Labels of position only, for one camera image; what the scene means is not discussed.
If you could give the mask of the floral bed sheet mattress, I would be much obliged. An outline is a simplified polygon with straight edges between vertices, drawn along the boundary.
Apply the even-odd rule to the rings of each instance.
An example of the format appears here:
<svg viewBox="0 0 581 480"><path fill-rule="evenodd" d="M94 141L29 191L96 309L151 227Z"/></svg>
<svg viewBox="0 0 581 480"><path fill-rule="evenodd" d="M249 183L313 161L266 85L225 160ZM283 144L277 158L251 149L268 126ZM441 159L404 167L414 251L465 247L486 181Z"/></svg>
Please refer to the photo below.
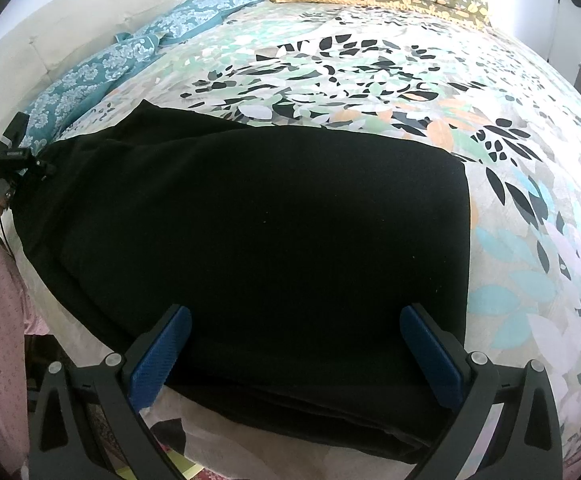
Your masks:
<svg viewBox="0 0 581 480"><path fill-rule="evenodd" d="M376 134L457 157L470 256L465 335L448 333L497 365L544 364L565 476L581 454L581 96L552 66L489 27L382 6L262 0L159 46L156 61L45 148L112 128L143 103L251 127ZM119 352L36 279L50 293L40 310L72 362ZM185 398L168 377L143 410L179 419L188 456L228 477L324 479L342 470L411 479L435 445L408 464L275 434Z"/></svg>

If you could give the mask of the white door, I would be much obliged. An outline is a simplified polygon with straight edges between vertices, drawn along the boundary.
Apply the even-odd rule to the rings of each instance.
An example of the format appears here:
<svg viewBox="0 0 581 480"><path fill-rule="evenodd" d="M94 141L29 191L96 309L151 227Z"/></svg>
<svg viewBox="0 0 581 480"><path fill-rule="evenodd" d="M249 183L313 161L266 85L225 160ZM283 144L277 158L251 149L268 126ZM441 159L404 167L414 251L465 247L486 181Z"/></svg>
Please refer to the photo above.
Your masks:
<svg viewBox="0 0 581 480"><path fill-rule="evenodd" d="M547 55L563 78L575 83L581 70L581 1L557 0L551 47Z"/></svg>

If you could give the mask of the black pants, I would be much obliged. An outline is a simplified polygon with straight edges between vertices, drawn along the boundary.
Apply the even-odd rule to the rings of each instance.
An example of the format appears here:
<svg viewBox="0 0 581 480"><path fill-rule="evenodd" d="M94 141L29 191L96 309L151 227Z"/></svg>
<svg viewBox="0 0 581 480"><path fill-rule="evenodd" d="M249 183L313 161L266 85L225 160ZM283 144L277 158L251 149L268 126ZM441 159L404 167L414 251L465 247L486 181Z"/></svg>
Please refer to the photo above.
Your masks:
<svg viewBox="0 0 581 480"><path fill-rule="evenodd" d="M28 260L112 350L190 311L170 389L239 424L408 464L450 424L400 314L420 304L465 335L457 157L143 103L41 159L52 172L26 174L12 201Z"/></svg>

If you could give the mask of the teal floral pillow far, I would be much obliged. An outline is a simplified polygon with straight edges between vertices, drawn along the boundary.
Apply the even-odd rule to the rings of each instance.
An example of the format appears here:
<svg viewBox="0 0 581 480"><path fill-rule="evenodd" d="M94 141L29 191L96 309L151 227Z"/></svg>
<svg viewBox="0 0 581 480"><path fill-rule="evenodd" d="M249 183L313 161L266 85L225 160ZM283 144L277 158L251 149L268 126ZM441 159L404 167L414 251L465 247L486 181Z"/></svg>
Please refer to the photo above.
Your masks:
<svg viewBox="0 0 581 480"><path fill-rule="evenodd" d="M117 42L139 36L155 36L160 47L182 44L221 25L230 15L262 0L185 0L136 32L120 32Z"/></svg>

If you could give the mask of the teal floral pillow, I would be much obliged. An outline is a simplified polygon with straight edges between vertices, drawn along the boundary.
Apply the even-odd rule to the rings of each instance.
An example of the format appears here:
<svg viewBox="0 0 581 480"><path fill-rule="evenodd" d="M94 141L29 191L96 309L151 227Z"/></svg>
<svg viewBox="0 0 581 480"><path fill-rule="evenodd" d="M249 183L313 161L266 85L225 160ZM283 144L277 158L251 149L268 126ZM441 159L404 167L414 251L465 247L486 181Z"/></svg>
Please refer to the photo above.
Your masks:
<svg viewBox="0 0 581 480"><path fill-rule="evenodd" d="M230 15L262 0L185 0L136 32L120 32L117 42L139 36L155 36L160 47L182 44L221 25Z"/></svg>
<svg viewBox="0 0 581 480"><path fill-rule="evenodd" d="M119 35L118 42L74 65L25 109L29 121L20 146L38 154L107 93L156 61L158 49L156 35Z"/></svg>

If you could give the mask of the teal floral pillow near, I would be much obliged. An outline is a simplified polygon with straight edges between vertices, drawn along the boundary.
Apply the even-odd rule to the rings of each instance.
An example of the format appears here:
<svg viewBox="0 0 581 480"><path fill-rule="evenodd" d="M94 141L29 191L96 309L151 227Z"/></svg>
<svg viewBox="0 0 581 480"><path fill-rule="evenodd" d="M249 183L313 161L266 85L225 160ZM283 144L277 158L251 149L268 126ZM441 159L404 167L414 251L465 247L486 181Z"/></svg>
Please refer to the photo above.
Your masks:
<svg viewBox="0 0 581 480"><path fill-rule="evenodd" d="M29 121L20 146L38 154L107 93L156 61L158 49L156 35L119 35L118 42L74 65L25 109Z"/></svg>

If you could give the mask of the beige padded headboard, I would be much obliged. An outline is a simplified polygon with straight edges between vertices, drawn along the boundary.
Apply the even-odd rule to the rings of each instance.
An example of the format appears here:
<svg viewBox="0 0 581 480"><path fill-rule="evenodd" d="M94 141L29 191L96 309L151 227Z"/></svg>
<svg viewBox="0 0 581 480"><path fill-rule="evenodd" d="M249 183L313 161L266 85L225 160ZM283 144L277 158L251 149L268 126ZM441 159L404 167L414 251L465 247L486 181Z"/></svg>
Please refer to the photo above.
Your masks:
<svg viewBox="0 0 581 480"><path fill-rule="evenodd" d="M50 0L0 38L0 135L63 73L184 0Z"/></svg>

